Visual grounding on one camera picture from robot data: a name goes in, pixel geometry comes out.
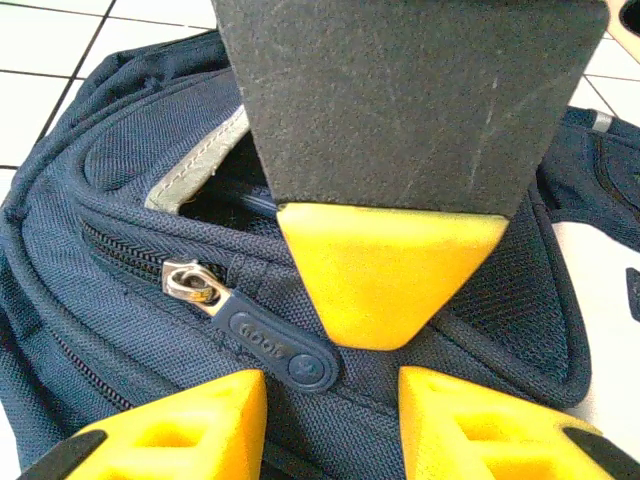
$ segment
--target floor tile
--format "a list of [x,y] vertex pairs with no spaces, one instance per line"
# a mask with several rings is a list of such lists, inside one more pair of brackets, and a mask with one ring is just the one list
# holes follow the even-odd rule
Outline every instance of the floor tile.
[[0,165],[21,165],[67,80],[0,72]]
[[596,92],[589,82],[582,77],[576,91],[573,93],[573,97],[569,100],[569,105],[572,107],[580,108],[593,108],[609,115],[613,115],[613,112],[607,104],[602,100],[598,92]]
[[11,180],[13,180],[13,176],[16,174],[15,170],[9,170],[7,168],[0,168],[0,203],[4,201],[4,198],[9,193],[9,189],[11,188]]
[[[4,175],[5,174],[0,171],[0,186],[5,183],[2,181]],[[5,193],[3,191],[0,191],[0,195],[2,196],[2,199],[4,199]],[[16,454],[16,438],[9,426],[9,420],[7,420],[7,416],[4,413],[2,405],[0,405],[0,447],[0,464],[2,465],[0,478],[13,480],[20,475],[18,455]]]
[[631,56],[640,62],[640,35],[627,30],[620,21],[620,12],[628,0],[607,0],[609,11],[609,33],[616,41],[622,45]]
[[585,74],[640,80],[640,64],[618,42],[601,40]]
[[215,28],[216,16],[211,0],[118,0],[112,17],[134,18],[154,22],[175,23],[191,27]]
[[69,12],[93,13],[104,15],[111,0],[4,0],[15,5],[31,7],[53,8]]
[[589,81],[620,118],[640,126],[640,82],[601,77]]
[[109,18],[93,44],[80,69],[80,77],[86,77],[107,55],[120,50],[143,47],[153,43],[168,42],[204,32],[200,28],[158,25]]
[[99,22],[99,17],[0,5],[0,68],[71,75]]
[[47,133],[50,133],[51,130],[53,130],[53,127],[55,127],[56,123],[58,123],[58,120],[60,119],[60,116],[63,114],[63,112],[67,108],[69,108],[69,105],[71,105],[71,102],[73,101],[73,99],[76,98],[76,94],[78,93],[78,90],[82,86],[83,82],[84,82],[84,80],[74,80],[73,81],[73,83],[71,84],[71,87],[69,88],[69,91],[64,96],[64,100],[62,100],[62,104],[60,105],[60,108],[56,112],[56,116],[53,119],[53,122],[51,122],[51,125],[49,126],[49,131]]

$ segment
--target tile grout line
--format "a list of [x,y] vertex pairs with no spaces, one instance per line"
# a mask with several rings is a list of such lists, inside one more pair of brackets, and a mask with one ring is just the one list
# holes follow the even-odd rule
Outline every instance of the tile grout line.
[[616,37],[614,37],[613,35],[611,35],[611,40],[615,40],[615,42],[620,45],[620,47],[622,47],[622,49],[627,52],[627,55],[629,55],[631,57],[631,60],[633,60],[635,63],[640,64],[640,61],[636,60],[636,57],[634,57],[633,55],[631,55],[631,52],[629,50],[627,50],[627,47],[625,47],[624,45],[622,45],[618,39]]
[[596,78],[608,78],[609,80],[622,80],[624,82],[637,82],[640,83],[640,79],[635,79],[635,78],[622,78],[622,77],[610,77],[608,75],[598,75],[595,73],[584,73],[583,75],[585,76],[589,76],[589,77],[596,77]]
[[[17,3],[2,2],[2,1],[0,1],[0,5],[8,5],[11,7],[18,7],[18,8],[30,8],[32,10],[44,10],[45,12],[68,13],[71,15],[82,15],[84,17],[93,17],[93,18],[96,18],[96,17],[102,18],[106,15],[106,14],[101,15],[98,13],[74,12],[73,10],[63,10],[60,8],[38,7],[35,5],[20,5]],[[113,18],[114,20],[127,20],[129,22],[151,23],[153,25],[169,25],[171,27],[202,28],[204,30],[212,30],[211,27],[203,27],[200,25],[183,25],[180,23],[158,22],[156,20],[143,20],[140,18],[127,18],[127,17],[117,17],[117,16],[109,16],[109,15],[106,15],[106,16],[108,16],[109,18]]]
[[596,86],[591,83],[591,81],[589,80],[589,78],[586,75],[583,75],[585,81],[589,84],[589,86],[591,88],[593,88],[593,91],[596,92],[596,94],[602,99],[602,101],[604,102],[604,104],[609,108],[609,110],[611,110],[611,112],[613,113],[614,116],[619,117],[619,115],[616,113],[616,111],[613,109],[613,107],[611,105],[609,105],[609,102],[607,102],[605,100],[605,98],[602,96],[602,94],[598,91],[598,89],[596,88]]
[[32,77],[46,77],[46,78],[62,78],[64,80],[68,79],[68,75],[55,75],[53,73],[35,73],[35,72],[25,72],[22,70],[8,70],[6,68],[0,68],[0,73],[13,73],[16,75],[30,75]]
[[36,139],[35,143],[38,143],[47,134],[47,131],[49,130],[49,127],[51,126],[51,123],[53,123],[54,118],[56,118],[56,114],[58,113],[58,110],[60,109],[60,106],[62,105],[62,102],[64,101],[64,98],[67,96],[67,93],[69,92],[69,89],[71,88],[71,85],[73,85],[73,82],[78,77],[78,73],[80,73],[80,68],[82,68],[82,64],[87,59],[87,55],[89,55],[89,51],[91,50],[91,47],[93,47],[93,44],[95,43],[96,39],[98,38],[98,35],[102,31],[102,27],[104,26],[105,22],[107,21],[107,18],[109,17],[109,13],[111,13],[111,10],[113,10],[113,7],[115,6],[115,4],[116,4],[116,0],[111,0],[111,3],[109,4],[109,7],[107,8],[107,11],[102,16],[102,19],[100,20],[100,23],[98,23],[96,31],[93,33],[93,36],[91,37],[91,40],[89,40],[89,44],[87,45],[87,48],[85,49],[84,53],[80,57],[80,60],[78,61],[78,64],[76,65],[76,68],[73,70],[73,73],[71,74],[71,77],[69,78],[69,81],[67,82],[67,84],[65,85],[64,89],[62,90],[62,93],[60,94],[60,97],[58,98],[58,101],[54,105],[53,110],[51,111],[51,114],[49,115],[49,118],[45,122],[44,127],[42,127],[42,131],[40,132],[40,135],[38,135],[38,138]]

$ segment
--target yellow plastic piece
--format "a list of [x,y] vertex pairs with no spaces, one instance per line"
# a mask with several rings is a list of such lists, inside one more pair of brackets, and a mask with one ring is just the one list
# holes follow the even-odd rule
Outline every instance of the yellow plastic piece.
[[421,367],[402,367],[408,480],[611,480],[563,433],[563,413]]
[[107,439],[70,480],[204,480],[260,476],[264,376],[245,370],[89,425]]
[[492,215],[290,203],[278,222],[338,345],[405,345],[467,281],[508,221]]

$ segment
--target black rubber pad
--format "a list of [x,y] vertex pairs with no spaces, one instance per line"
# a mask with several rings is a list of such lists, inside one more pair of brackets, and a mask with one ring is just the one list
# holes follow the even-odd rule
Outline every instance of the black rubber pad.
[[620,10],[620,23],[631,33],[640,35],[640,1],[630,0]]
[[214,0],[278,203],[515,213],[599,0]]
[[604,437],[579,428],[565,428],[564,433],[615,480],[640,479],[640,463]]
[[18,480],[63,480],[106,439],[107,434],[102,430],[67,438],[20,475]]

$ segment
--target zipper pull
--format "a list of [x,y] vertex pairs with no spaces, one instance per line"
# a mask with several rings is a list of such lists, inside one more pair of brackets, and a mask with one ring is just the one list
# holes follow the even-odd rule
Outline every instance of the zipper pull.
[[290,387],[321,392],[338,378],[338,358],[327,343],[227,288],[196,261],[166,260],[162,291],[208,314],[216,328],[242,344]]

